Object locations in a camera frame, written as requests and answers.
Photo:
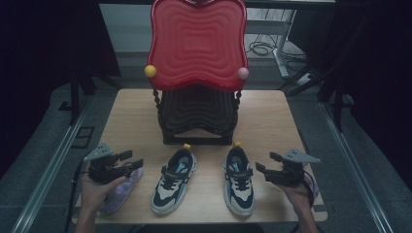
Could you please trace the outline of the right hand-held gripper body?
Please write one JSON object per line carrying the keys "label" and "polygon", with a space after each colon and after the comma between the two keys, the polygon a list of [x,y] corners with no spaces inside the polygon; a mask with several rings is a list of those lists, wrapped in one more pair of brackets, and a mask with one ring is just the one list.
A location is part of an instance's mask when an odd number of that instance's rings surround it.
{"label": "right hand-held gripper body", "polygon": [[304,180],[304,166],[309,163],[321,162],[319,158],[297,149],[291,149],[282,156],[283,159],[280,162],[282,170],[273,170],[275,173],[274,181],[270,183],[290,187],[297,186]]}

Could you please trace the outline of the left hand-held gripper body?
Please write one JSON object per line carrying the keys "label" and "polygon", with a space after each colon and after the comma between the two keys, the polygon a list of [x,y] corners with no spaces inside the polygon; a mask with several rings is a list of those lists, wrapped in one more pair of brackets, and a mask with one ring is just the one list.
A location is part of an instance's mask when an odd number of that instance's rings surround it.
{"label": "left hand-held gripper body", "polygon": [[125,170],[116,167],[119,160],[119,153],[113,150],[104,142],[87,154],[84,162],[89,163],[88,175],[96,183],[107,184],[111,181],[123,177]]}

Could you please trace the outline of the navy and white sneaker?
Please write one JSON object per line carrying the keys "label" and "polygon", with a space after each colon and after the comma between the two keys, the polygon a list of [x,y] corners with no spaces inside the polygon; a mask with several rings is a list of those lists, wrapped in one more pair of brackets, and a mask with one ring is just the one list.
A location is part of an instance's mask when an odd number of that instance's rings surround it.
{"label": "navy and white sneaker", "polygon": [[255,195],[252,182],[253,169],[249,159],[235,142],[228,152],[224,163],[224,202],[238,216],[250,216],[255,207]]}
{"label": "navy and white sneaker", "polygon": [[184,144],[161,168],[161,177],[154,189],[151,203],[155,214],[167,215],[182,204],[189,179],[197,169],[197,159],[190,148],[191,145]]}

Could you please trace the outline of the red and black shoe rack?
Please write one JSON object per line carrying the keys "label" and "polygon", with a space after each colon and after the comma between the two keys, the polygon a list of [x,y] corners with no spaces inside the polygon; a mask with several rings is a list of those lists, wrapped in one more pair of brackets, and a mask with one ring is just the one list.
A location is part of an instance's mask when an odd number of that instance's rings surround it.
{"label": "red and black shoe rack", "polygon": [[242,0],[154,0],[145,75],[163,143],[229,145],[249,77]]}

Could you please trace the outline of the person's right hand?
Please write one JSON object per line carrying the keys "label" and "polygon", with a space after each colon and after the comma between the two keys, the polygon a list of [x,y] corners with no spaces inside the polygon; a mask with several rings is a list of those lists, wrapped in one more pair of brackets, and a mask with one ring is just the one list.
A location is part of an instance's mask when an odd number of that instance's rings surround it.
{"label": "person's right hand", "polygon": [[309,192],[302,183],[295,187],[278,184],[278,187],[286,194],[297,213],[311,210]]}

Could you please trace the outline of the person's left hand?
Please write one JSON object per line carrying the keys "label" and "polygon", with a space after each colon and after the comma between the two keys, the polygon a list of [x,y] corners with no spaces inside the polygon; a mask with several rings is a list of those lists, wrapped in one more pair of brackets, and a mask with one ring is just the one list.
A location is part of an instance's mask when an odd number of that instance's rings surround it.
{"label": "person's left hand", "polygon": [[120,177],[110,183],[99,184],[95,183],[88,174],[83,174],[81,177],[81,213],[89,216],[95,215],[109,192],[125,181],[126,177]]}

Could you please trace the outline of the black metal stand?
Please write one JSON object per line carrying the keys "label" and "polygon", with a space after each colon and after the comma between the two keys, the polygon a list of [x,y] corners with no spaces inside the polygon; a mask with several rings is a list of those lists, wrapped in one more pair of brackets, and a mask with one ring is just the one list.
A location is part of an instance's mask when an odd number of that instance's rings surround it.
{"label": "black metal stand", "polygon": [[122,89],[122,85],[115,82],[109,75],[97,72],[91,67],[76,68],[70,74],[70,102],[62,102],[59,107],[60,111],[71,112],[70,125],[73,125],[80,117],[80,90],[82,90],[86,96],[94,95],[97,90],[93,78],[97,78],[116,90]]}
{"label": "black metal stand", "polygon": [[305,84],[290,90],[290,87],[297,83],[306,73],[315,67],[315,64],[306,64],[302,69],[300,69],[294,76],[286,80],[283,84],[278,87],[278,90],[284,91],[288,96],[294,96],[313,85],[322,83],[317,99],[324,103],[327,102],[331,96],[334,96],[334,102],[332,103],[332,123],[337,128],[339,132],[342,131],[341,126],[341,114],[344,94],[344,66],[345,61],[341,58],[337,58],[326,71],[318,74],[314,78],[310,79]]}

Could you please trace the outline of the white power strip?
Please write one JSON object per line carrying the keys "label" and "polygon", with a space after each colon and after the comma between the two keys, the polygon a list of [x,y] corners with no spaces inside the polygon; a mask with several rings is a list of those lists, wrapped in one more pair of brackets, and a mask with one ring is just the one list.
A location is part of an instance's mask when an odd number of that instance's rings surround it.
{"label": "white power strip", "polygon": [[305,74],[303,77],[301,77],[296,83],[298,85],[303,85],[305,83],[308,83],[309,81],[311,81],[313,79],[313,76],[309,73]]}

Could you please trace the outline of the dark curtain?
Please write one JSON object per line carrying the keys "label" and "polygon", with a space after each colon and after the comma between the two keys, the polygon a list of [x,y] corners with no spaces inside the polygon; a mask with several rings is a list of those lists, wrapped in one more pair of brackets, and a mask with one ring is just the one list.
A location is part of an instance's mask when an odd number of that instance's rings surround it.
{"label": "dark curtain", "polygon": [[100,0],[0,0],[0,178],[30,139],[52,92],[118,76]]}
{"label": "dark curtain", "polygon": [[412,0],[334,0],[301,9],[292,37],[412,191]]}

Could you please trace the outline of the metal floor rail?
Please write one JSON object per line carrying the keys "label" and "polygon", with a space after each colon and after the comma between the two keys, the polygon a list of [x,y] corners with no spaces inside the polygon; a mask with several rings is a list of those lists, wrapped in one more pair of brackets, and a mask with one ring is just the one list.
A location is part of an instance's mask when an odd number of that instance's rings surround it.
{"label": "metal floor rail", "polygon": [[46,166],[40,180],[38,180],[33,192],[22,209],[11,233],[28,233],[37,214],[39,213],[52,183],[66,158],[66,155],[84,121],[86,112],[89,108],[92,98],[88,96],[81,104],[80,114],[77,119],[68,127],[65,135],[52,155],[51,160]]}
{"label": "metal floor rail", "polygon": [[319,104],[320,109],[326,119],[328,127],[335,138],[335,141],[341,150],[341,153],[348,165],[348,169],[360,191],[360,195],[369,210],[370,215],[378,229],[379,233],[394,233],[393,228],[387,218],[385,211],[382,208],[379,200],[377,199],[375,193],[371,189],[364,173],[361,170],[359,163],[356,161],[355,155],[350,148],[344,134],[335,125],[332,112],[329,109],[327,103],[321,102]]}

